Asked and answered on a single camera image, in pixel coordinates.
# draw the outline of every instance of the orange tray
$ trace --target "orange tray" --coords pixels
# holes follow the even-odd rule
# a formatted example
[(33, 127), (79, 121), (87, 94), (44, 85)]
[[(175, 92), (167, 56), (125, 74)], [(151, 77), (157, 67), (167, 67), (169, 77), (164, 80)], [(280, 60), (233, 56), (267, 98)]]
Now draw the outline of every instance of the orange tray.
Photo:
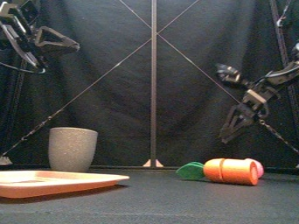
[(61, 171), (0, 171), (0, 197), (29, 198), (113, 186), (128, 176)]

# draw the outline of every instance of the robotic arm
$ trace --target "robotic arm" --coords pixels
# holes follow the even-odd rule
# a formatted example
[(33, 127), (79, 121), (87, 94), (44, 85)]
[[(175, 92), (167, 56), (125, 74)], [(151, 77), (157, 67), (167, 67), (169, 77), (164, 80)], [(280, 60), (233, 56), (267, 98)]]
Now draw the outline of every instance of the robotic arm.
[(32, 67), (44, 69), (51, 57), (75, 53), (80, 45), (47, 26), (36, 29), (33, 23), (37, 17), (39, 11), (31, 0), (23, 5), (3, 2), (0, 6), (3, 30), (3, 32), (0, 30), (0, 50), (15, 49)]
[(278, 92), (299, 76), (299, 43), (294, 47), (292, 58), (294, 60), (283, 70), (269, 72), (255, 82), (243, 80), (240, 72), (233, 67), (217, 64), (220, 81), (227, 85), (243, 87), (247, 90), (239, 105), (232, 106), (229, 109), (227, 121), (220, 130), (223, 143), (239, 136), (247, 126), (267, 118), (269, 113), (268, 101), (279, 98)]

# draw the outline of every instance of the black table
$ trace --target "black table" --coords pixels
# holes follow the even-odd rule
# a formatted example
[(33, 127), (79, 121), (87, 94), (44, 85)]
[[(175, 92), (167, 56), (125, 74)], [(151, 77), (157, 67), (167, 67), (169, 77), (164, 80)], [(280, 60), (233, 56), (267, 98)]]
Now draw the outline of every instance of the black table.
[(91, 170), (129, 176), (108, 188), (0, 198), (0, 223), (299, 223), (299, 177), (267, 173), (256, 186), (184, 181), (175, 170)]

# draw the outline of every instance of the gray cup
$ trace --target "gray cup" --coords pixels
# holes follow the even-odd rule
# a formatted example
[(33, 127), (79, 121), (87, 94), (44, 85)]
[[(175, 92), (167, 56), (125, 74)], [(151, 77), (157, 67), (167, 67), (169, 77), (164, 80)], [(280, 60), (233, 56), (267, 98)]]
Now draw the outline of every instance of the gray cup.
[(99, 133), (91, 129), (51, 129), (49, 163), (57, 172), (87, 172), (95, 156)]

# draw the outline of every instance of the black backdrop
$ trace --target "black backdrop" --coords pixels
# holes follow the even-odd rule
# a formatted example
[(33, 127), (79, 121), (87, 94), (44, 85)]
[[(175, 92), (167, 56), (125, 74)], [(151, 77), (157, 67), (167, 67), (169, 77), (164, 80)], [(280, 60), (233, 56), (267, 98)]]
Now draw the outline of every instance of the black backdrop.
[[(180, 166), (223, 157), (296, 166), (295, 153), (259, 125), (228, 144), (219, 139), (243, 92), (216, 81), (215, 64), (232, 65), (251, 80), (283, 67), (268, 1), (159, 0), (156, 82), (152, 1), (41, 0), (40, 6), (37, 25), (75, 39), (80, 50), (51, 59), (44, 75), (1, 68), (1, 151), (93, 85), (8, 153), (15, 164), (47, 165), (49, 128), (68, 126), (99, 133), (93, 165), (141, 166), (157, 158)], [(295, 40), (284, 35), (290, 51)], [(17, 64), (13, 58), (1, 52)], [(296, 146), (296, 111), (287, 90), (282, 96), (267, 122)]]

